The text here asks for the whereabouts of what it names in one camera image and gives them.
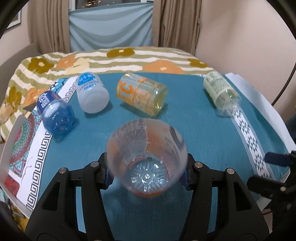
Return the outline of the yellow orange plastic cup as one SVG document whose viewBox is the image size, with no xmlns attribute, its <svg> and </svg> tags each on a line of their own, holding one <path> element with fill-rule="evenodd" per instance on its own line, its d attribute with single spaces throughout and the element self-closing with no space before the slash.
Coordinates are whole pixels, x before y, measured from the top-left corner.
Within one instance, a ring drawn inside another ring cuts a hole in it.
<svg viewBox="0 0 296 241">
<path fill-rule="evenodd" d="M 120 100 L 150 116 L 160 113 L 167 94 L 168 88 L 164 84 L 134 73 L 123 75 L 116 87 Z"/>
</svg>

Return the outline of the grey bed headboard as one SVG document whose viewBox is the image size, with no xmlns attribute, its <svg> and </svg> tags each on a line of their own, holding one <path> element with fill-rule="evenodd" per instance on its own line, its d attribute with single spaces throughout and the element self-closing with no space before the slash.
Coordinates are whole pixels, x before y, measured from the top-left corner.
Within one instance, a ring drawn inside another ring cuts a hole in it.
<svg viewBox="0 0 296 241">
<path fill-rule="evenodd" d="M 18 65 L 26 58 L 36 57 L 41 55 L 38 51 L 36 44 L 30 44 L 22 50 L 18 51 L 7 61 L 1 65 L 1 77 L 9 78 L 12 77 Z"/>
</svg>

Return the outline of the left beige curtain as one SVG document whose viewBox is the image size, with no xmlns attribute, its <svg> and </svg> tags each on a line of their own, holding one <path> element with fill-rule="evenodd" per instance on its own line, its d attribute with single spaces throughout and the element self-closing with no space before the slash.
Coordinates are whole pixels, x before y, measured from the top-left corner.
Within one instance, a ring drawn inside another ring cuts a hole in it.
<svg viewBox="0 0 296 241">
<path fill-rule="evenodd" d="M 70 53 L 69 1 L 29 1 L 28 32 L 39 53 Z"/>
</svg>

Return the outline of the window with white frame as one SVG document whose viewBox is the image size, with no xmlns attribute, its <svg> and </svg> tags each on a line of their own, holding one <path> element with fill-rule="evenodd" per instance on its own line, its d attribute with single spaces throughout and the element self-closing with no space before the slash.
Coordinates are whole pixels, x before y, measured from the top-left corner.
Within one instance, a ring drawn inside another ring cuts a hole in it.
<svg viewBox="0 0 296 241">
<path fill-rule="evenodd" d="M 153 3 L 154 0 L 69 0 L 69 10 L 91 8 L 94 6 L 110 6 L 113 4 Z"/>
</svg>

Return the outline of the right beige curtain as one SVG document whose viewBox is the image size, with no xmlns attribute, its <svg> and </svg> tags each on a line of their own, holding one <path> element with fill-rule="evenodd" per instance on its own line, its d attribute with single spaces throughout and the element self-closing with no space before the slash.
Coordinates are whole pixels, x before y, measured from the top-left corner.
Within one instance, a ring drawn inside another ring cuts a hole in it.
<svg viewBox="0 0 296 241">
<path fill-rule="evenodd" d="M 201 0 L 154 1 L 153 45 L 176 48 L 194 55 L 200 33 L 201 5 Z"/>
</svg>

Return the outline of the green label clear cup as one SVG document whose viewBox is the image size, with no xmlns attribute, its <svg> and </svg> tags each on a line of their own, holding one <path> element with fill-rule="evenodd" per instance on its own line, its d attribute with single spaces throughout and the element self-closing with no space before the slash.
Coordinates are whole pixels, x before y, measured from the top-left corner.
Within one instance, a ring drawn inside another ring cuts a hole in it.
<svg viewBox="0 0 296 241">
<path fill-rule="evenodd" d="M 231 117 L 240 107 L 240 95 L 219 72 L 213 71 L 205 75 L 203 86 L 219 116 Z"/>
</svg>

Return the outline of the light blue hanging cloth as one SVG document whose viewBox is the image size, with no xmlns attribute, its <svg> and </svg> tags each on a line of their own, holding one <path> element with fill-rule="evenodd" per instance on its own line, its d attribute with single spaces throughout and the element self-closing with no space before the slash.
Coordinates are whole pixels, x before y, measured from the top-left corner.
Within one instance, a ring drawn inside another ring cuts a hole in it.
<svg viewBox="0 0 296 241">
<path fill-rule="evenodd" d="M 128 3 L 69 11 L 71 51 L 152 46 L 152 9 Z"/>
</svg>

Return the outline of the floral striped bed quilt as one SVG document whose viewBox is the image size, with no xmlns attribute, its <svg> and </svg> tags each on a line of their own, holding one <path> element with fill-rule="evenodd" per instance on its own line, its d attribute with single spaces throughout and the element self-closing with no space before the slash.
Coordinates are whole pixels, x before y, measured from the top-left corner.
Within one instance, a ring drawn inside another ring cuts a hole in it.
<svg viewBox="0 0 296 241">
<path fill-rule="evenodd" d="M 33 104 L 42 91 L 49 89 L 58 79 L 85 72 L 202 76 L 212 71 L 212 67 L 190 53 L 164 47 L 109 48 L 69 54 L 54 52 L 28 57 L 13 69 L 8 83 L 1 88 L 4 91 L 1 112 L 5 115 L 5 120 L 1 122 L 1 142 L 6 141 L 19 115 L 29 116 L 24 107 Z"/>
</svg>

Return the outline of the framed houses picture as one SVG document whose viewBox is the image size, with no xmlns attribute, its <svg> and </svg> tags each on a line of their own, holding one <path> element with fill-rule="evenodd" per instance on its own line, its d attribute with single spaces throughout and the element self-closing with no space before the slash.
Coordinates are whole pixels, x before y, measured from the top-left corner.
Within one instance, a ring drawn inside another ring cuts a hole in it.
<svg viewBox="0 0 296 241">
<path fill-rule="evenodd" d="M 8 25 L 8 27 L 6 28 L 6 30 L 13 28 L 17 25 L 19 25 L 21 23 L 21 15 L 22 15 L 22 11 L 20 10 L 17 15 L 11 20 L 10 24 Z"/>
</svg>

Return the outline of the teal patterned tablecloth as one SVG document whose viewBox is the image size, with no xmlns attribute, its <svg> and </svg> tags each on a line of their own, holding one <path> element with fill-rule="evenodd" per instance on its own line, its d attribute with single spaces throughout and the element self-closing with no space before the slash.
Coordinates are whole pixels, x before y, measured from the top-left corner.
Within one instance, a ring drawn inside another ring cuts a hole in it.
<svg viewBox="0 0 296 241">
<path fill-rule="evenodd" d="M 204 90 L 202 77 L 157 73 L 145 73 L 145 77 L 167 86 L 168 97 L 158 119 L 181 133 L 195 160 L 216 170 L 233 168 L 243 181 L 254 174 L 273 180 L 285 178 L 288 168 L 266 164 L 263 157 L 267 152 L 288 153 L 295 148 L 293 140 L 278 113 L 244 79 L 227 75 L 242 101 L 233 117 L 223 118 Z M 39 132 L 41 123 L 34 124 L 30 133 L 29 123 L 40 119 L 37 112 L 18 129 L 13 152 L 25 151 L 26 166 L 17 178 L 15 194 L 27 209 L 34 209 L 59 168 L 80 169 L 97 160 L 115 130 L 145 117 L 117 98 L 120 78 L 120 73 L 100 75 L 110 101 L 97 114 L 86 114 L 80 108 L 77 93 L 70 88 L 73 78 L 54 85 L 53 89 L 69 100 L 76 117 L 76 126 L 64 138 L 55 139 Z M 191 196 L 191 192 L 176 184 L 154 198 L 141 198 L 117 180 L 102 192 L 106 215 L 118 240 L 176 240 Z"/>
</svg>

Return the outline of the orange label plastic cup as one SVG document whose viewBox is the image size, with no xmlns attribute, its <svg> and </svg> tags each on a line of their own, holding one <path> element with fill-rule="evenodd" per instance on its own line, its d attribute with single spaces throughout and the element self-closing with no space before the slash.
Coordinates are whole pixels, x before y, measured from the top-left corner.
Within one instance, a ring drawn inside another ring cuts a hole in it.
<svg viewBox="0 0 296 241">
<path fill-rule="evenodd" d="M 161 120 L 139 118 L 112 133 L 105 162 L 128 191 L 140 197 L 155 197 L 183 175 L 188 151 L 174 127 Z"/>
</svg>

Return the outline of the white plastic cup blue label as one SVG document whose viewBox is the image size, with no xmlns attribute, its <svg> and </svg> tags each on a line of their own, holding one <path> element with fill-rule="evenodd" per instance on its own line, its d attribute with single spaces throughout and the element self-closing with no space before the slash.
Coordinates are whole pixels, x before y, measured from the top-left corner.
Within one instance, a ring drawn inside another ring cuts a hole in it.
<svg viewBox="0 0 296 241">
<path fill-rule="evenodd" d="M 81 109 L 89 114 L 104 110 L 109 103 L 109 92 L 95 73 L 83 73 L 75 82 Z"/>
</svg>

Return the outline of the beige curtain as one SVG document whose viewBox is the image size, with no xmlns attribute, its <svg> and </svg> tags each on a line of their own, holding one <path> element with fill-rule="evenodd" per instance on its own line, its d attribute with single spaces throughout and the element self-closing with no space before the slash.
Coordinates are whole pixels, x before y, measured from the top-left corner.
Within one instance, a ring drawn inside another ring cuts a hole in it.
<svg viewBox="0 0 296 241">
<path fill-rule="evenodd" d="M 39 53 L 70 53 L 69 1 L 29 1 L 28 32 Z"/>
<path fill-rule="evenodd" d="M 201 0 L 154 1 L 153 45 L 176 48 L 194 55 L 200 33 L 201 5 Z"/>
</svg>

